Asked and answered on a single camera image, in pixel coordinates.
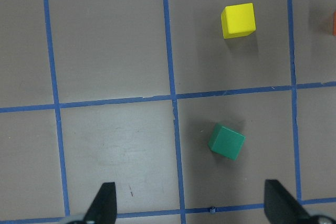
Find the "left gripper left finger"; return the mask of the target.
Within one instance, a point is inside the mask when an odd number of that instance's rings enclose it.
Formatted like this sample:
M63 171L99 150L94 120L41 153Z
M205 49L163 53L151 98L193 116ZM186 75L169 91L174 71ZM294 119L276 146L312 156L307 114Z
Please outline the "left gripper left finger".
M115 182L103 183L87 210L83 223L113 224L117 219Z

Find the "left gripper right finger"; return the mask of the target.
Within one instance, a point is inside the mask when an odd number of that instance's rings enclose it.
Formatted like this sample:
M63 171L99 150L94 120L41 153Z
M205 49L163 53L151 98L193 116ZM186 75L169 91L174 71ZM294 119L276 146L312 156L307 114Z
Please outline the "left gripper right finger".
M264 213L275 223L318 223L319 217L310 215L276 179L264 184Z

